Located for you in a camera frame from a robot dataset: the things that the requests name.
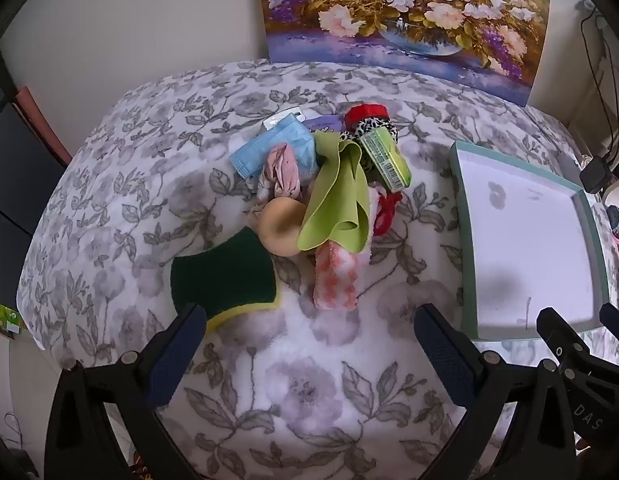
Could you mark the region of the green yellow scrub sponge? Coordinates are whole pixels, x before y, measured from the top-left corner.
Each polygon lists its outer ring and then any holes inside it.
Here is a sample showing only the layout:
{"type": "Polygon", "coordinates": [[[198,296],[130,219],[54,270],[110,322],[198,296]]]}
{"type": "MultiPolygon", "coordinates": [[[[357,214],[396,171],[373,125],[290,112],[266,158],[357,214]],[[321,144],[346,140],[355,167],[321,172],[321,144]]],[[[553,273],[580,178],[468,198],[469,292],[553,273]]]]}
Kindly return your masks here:
{"type": "Polygon", "coordinates": [[[207,330],[280,304],[273,259],[249,228],[205,252],[175,258],[170,286],[178,312],[191,304],[206,311],[207,330]]]}

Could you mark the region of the blue face mask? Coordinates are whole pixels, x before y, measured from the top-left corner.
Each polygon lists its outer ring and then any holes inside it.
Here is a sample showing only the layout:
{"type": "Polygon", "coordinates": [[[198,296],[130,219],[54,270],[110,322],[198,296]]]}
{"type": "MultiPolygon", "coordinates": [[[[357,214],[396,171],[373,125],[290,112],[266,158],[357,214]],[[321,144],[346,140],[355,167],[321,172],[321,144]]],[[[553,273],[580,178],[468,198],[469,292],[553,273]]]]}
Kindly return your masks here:
{"type": "Polygon", "coordinates": [[[318,169],[315,139],[311,131],[293,116],[282,119],[273,129],[258,134],[238,148],[229,156],[229,162],[240,177],[257,176],[270,152],[282,144],[292,148],[301,180],[313,177],[318,169]]]}

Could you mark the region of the round beige makeup sponge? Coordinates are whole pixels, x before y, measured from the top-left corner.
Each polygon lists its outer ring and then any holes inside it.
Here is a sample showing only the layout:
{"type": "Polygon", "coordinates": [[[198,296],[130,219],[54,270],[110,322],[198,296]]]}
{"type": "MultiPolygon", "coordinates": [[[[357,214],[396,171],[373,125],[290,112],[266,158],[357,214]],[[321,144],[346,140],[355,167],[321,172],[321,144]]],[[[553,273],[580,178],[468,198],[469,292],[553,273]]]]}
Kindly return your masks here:
{"type": "Polygon", "coordinates": [[[293,257],[300,252],[298,237],[306,206],[289,197],[271,200],[259,216],[258,237],[267,252],[278,257],[293,257]]]}

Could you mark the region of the red velvet scrunchie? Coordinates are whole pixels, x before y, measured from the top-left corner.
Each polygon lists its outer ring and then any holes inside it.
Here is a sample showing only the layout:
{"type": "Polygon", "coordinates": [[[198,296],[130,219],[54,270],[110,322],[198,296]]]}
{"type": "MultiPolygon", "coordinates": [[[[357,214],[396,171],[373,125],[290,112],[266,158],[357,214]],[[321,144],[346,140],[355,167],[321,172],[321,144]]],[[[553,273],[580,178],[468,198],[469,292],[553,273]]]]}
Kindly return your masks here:
{"type": "Polygon", "coordinates": [[[347,128],[355,127],[368,118],[389,118],[387,107],[378,103],[364,103],[352,106],[343,116],[347,128]]]}

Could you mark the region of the pink white fuzzy sock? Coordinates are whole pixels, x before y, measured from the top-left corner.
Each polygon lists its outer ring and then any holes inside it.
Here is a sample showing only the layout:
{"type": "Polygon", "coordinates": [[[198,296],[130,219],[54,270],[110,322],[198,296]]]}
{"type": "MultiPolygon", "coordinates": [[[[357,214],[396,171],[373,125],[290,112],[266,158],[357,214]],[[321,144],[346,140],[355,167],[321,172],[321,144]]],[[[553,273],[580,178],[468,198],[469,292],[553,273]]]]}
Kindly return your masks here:
{"type": "Polygon", "coordinates": [[[355,310],[359,270],[357,254],[332,240],[321,245],[315,254],[315,307],[325,311],[355,310]]]}

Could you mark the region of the silver wrapped packet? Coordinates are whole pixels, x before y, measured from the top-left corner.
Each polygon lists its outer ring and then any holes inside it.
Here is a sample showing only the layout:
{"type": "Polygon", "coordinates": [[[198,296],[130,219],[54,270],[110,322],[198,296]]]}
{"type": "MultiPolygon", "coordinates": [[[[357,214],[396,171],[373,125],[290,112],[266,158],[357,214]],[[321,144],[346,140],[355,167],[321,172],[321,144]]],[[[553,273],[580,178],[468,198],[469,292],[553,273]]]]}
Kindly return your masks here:
{"type": "Polygon", "coordinates": [[[263,122],[263,127],[266,130],[272,130],[279,124],[279,122],[281,122],[288,116],[296,118],[298,122],[305,122],[305,115],[300,109],[300,107],[290,107],[286,110],[279,110],[279,112],[277,112],[276,114],[266,118],[263,122]]]}

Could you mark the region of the green tissue pack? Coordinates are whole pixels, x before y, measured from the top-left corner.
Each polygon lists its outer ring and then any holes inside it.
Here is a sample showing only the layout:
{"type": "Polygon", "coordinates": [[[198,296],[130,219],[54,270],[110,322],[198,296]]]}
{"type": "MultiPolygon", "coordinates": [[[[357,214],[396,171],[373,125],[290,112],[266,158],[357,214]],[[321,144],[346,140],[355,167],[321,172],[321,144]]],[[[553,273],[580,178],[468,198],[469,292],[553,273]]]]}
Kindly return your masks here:
{"type": "Polygon", "coordinates": [[[359,142],[391,193],[410,187],[410,168],[387,128],[372,129],[364,133],[359,142]]]}

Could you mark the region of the red white small cloth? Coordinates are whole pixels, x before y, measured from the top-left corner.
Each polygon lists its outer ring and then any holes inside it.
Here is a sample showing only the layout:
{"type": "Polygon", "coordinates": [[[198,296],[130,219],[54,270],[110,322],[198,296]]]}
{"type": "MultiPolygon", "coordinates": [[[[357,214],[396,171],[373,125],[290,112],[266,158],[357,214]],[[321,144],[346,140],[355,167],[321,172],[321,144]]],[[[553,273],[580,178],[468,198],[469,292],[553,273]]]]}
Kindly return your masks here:
{"type": "Polygon", "coordinates": [[[396,208],[403,198],[401,192],[383,194],[378,198],[378,209],[373,224],[373,235],[382,236],[389,233],[396,214],[396,208]]]}

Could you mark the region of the black power adapter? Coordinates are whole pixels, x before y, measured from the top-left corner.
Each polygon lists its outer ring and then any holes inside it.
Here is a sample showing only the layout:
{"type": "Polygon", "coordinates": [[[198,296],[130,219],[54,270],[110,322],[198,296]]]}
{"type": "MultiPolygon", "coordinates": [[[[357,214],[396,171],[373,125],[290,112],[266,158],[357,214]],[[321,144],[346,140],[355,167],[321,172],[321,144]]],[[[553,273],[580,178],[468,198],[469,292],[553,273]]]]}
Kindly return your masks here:
{"type": "Polygon", "coordinates": [[[602,191],[610,184],[612,177],[613,174],[607,161],[598,155],[590,159],[579,173],[579,180],[581,180],[584,190],[589,194],[602,191]]]}

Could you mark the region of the lime green cloth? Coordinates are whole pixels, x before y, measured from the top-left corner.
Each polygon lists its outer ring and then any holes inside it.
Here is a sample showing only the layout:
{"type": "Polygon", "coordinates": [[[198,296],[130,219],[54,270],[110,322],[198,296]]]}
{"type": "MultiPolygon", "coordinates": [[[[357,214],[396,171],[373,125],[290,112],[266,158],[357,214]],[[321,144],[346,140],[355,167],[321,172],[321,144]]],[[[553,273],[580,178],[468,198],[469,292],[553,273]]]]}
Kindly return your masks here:
{"type": "Polygon", "coordinates": [[[296,246],[301,252],[309,252],[334,242],[358,254],[367,244],[370,226],[361,148],[332,131],[318,131],[314,139],[320,168],[296,246]]]}

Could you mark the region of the leopard print scrunchie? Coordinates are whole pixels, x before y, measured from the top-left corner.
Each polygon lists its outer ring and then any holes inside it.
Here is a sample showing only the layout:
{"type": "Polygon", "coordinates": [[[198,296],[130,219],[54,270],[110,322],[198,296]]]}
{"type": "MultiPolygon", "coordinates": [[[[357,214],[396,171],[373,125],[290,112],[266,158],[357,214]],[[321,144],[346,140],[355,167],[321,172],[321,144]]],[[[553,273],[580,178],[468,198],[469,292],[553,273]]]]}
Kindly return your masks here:
{"type": "Polygon", "coordinates": [[[340,133],[339,142],[357,142],[364,134],[378,128],[386,128],[395,143],[398,143],[398,133],[389,118],[371,116],[361,119],[343,119],[344,130],[340,133]]]}

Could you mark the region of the white teal tray box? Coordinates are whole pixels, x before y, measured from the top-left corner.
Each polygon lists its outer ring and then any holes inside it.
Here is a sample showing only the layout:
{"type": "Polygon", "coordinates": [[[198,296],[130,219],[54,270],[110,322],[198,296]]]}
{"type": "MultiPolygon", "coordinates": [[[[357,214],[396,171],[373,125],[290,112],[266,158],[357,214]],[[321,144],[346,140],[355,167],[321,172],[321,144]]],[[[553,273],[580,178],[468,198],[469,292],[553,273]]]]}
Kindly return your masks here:
{"type": "Polygon", "coordinates": [[[597,224],[577,184],[517,157],[457,141],[461,326],[475,340],[536,337],[544,308],[577,332],[610,300],[597,224]]]}

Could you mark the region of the floral painting canvas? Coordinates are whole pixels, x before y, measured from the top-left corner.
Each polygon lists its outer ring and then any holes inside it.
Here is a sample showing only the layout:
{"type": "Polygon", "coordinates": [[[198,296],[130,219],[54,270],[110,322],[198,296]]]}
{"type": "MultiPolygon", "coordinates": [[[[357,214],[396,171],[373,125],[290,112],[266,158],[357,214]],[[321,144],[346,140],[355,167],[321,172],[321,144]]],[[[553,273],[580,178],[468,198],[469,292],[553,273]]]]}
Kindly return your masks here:
{"type": "Polygon", "coordinates": [[[550,0],[262,0],[274,62],[409,70],[526,104],[550,0]]]}

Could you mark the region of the purple tissue pack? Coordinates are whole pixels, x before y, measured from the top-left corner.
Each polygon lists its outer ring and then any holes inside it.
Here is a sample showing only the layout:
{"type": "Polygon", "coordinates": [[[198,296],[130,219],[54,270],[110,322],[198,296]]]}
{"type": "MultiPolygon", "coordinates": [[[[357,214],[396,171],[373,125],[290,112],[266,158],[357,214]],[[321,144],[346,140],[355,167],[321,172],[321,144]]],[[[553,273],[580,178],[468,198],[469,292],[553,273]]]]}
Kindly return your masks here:
{"type": "Polygon", "coordinates": [[[305,120],[304,126],[311,131],[343,132],[346,130],[343,119],[339,115],[321,115],[308,118],[305,120]]]}

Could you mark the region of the pink patterned fabric bundle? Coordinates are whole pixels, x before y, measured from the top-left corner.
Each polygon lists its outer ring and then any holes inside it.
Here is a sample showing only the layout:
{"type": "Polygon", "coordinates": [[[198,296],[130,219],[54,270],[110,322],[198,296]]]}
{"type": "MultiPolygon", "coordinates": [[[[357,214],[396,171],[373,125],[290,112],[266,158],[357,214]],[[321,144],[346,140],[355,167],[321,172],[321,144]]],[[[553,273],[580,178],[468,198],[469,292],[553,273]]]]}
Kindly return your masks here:
{"type": "Polygon", "coordinates": [[[278,197],[295,200],[300,193],[300,174],[293,148],[288,143],[279,143],[266,157],[259,176],[256,198],[260,203],[268,203],[278,197]]]}

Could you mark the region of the dark tv cabinet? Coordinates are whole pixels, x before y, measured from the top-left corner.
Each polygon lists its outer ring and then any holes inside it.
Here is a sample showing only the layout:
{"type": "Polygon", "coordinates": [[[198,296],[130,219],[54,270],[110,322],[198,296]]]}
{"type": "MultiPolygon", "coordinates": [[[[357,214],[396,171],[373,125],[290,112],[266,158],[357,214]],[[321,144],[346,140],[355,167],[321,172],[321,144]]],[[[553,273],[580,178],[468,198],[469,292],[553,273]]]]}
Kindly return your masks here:
{"type": "Polygon", "coordinates": [[[15,309],[26,253],[66,164],[25,117],[0,53],[0,304],[15,309]]]}

